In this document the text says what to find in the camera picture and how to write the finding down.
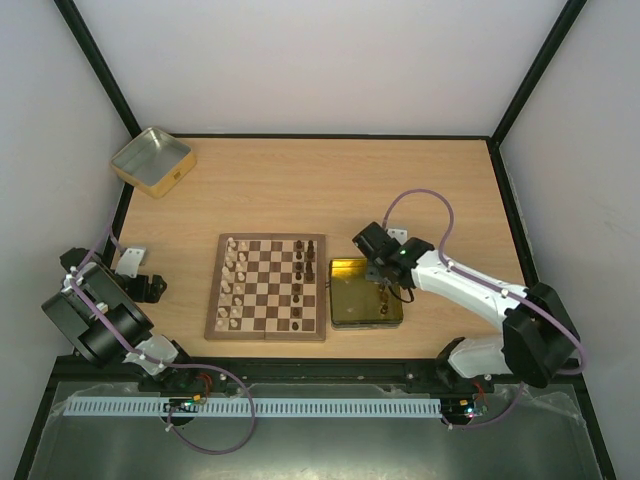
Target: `black frame bar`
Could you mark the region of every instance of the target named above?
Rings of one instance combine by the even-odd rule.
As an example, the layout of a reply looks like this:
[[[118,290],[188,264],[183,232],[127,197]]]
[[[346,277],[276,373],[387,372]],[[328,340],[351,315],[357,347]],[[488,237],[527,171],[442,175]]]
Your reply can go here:
[[[96,76],[111,99],[116,111],[120,115],[124,125],[132,137],[140,132],[140,126],[129,108],[126,99],[118,87],[115,78],[100,53],[87,25],[73,0],[54,0],[60,13],[65,19],[69,29],[78,41],[87,60],[93,67]],[[547,66],[551,62],[556,51],[562,44],[565,36],[575,22],[578,14],[585,5],[586,0],[568,0],[560,16],[555,22],[551,32],[547,36],[531,68],[527,72],[522,84],[518,88],[513,100],[507,108],[492,137],[486,135],[446,136],[446,135],[295,135],[295,134],[176,134],[179,137],[208,137],[208,138],[294,138],[294,139],[370,139],[370,140],[484,140],[487,144],[491,162],[500,195],[505,208],[509,227],[518,254],[520,268],[527,285],[533,285],[538,280],[536,268],[532,259],[531,250],[525,234],[522,220],[513,195],[513,190],[506,173],[504,162],[500,154],[500,145],[504,141],[510,128],[522,111],[526,101],[533,92],[535,86],[542,77]],[[122,231],[133,187],[125,185],[116,215],[113,222],[113,232],[118,237]],[[103,260],[109,264],[115,253],[110,242],[107,242],[103,253]],[[411,373],[423,368],[424,362],[432,360],[379,360],[379,359],[238,359],[238,358],[199,358],[199,363],[215,363],[224,366],[231,371],[251,372],[260,379],[290,383],[299,381],[300,372],[304,370],[308,381],[314,378],[326,381],[333,378],[339,383],[354,382],[355,372],[367,372],[369,378],[376,379],[380,383],[399,385],[409,391],[415,391],[417,384],[412,384],[407,379],[407,372]],[[49,382],[47,383],[40,407],[34,419],[34,423],[25,445],[22,458],[16,471],[15,479],[28,478],[29,470],[35,458],[42,430],[48,418],[52,406],[55,391],[61,381],[93,381],[93,382],[128,382],[139,381],[131,365],[112,365],[103,370],[95,369],[81,358],[73,356],[58,357],[54,365]],[[515,383],[511,376],[495,378],[496,383]],[[602,475],[608,479],[615,479],[615,472],[609,458],[606,445],[600,432],[593,405],[589,397],[582,375],[577,377],[556,377],[552,383],[570,383],[574,386],[582,415],[587,422],[591,441]]]

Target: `table top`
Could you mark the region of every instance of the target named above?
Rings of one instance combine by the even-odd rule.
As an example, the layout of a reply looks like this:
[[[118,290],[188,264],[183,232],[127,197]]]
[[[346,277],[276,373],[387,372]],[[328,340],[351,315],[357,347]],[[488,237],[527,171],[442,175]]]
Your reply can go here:
[[[429,188],[452,203],[456,225],[447,254],[502,280],[522,283],[486,143],[482,140],[317,140],[183,138],[198,164],[164,198],[135,191],[121,242],[143,245],[141,273],[168,289],[141,304],[156,328],[192,356],[428,358],[453,338],[495,334],[475,314],[416,291],[393,330],[336,331],[325,342],[207,341],[204,328],[218,236],[233,232],[320,233],[327,262],[361,256],[351,239],[381,222],[391,201]],[[390,227],[433,244],[447,226],[435,198],[402,200]]]

